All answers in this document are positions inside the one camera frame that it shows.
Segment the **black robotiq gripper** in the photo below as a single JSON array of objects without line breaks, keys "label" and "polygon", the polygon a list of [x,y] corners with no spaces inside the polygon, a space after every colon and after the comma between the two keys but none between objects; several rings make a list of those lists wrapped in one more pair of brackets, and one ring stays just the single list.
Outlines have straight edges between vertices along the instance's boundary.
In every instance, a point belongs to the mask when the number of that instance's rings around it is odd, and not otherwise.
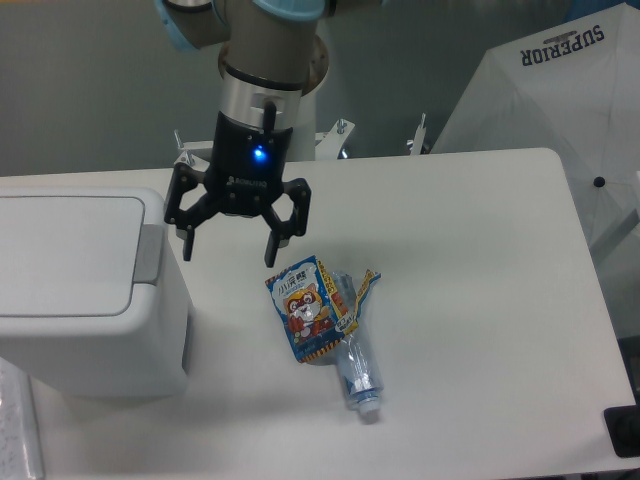
[{"label": "black robotiq gripper", "polygon": [[[263,217],[270,228],[264,255],[268,268],[292,236],[306,234],[311,188],[304,178],[283,179],[300,99],[296,84],[237,69],[225,72],[210,166],[204,173],[176,163],[164,203],[164,221],[174,225],[183,240],[184,261],[192,258],[196,228],[219,212]],[[199,185],[205,193],[183,209],[184,195]],[[287,220],[281,220],[273,207],[282,195],[293,204]]]}]

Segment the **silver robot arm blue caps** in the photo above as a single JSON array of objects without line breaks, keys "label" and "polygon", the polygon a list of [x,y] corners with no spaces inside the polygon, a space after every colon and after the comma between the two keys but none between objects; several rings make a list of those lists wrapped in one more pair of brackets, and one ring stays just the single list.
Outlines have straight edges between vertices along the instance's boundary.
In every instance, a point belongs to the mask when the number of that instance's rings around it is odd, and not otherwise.
[{"label": "silver robot arm blue caps", "polygon": [[264,261],[306,233],[311,189],[283,178],[299,104],[311,84],[317,25],[369,7],[367,1],[158,1],[179,49],[226,43],[221,103],[209,166],[178,162],[164,220],[192,257],[197,227],[217,214],[262,217],[270,228]]}]

